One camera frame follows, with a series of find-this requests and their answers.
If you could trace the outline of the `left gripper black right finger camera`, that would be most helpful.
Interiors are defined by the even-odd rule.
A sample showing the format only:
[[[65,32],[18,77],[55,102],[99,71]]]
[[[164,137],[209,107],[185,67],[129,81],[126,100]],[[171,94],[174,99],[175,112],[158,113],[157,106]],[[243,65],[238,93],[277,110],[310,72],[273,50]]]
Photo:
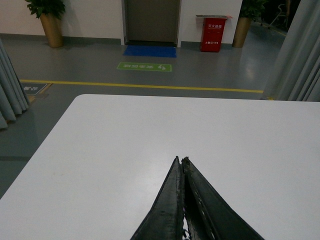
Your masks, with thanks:
[[[185,180],[184,209],[192,240],[262,240],[214,189],[188,157],[181,161]]]

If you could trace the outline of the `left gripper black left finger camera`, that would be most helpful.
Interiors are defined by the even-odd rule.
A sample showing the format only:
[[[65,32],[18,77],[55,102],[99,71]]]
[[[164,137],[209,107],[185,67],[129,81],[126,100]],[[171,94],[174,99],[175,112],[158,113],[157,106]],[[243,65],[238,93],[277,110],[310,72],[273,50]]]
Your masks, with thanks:
[[[132,240],[181,240],[183,238],[185,177],[176,157],[164,182]]]

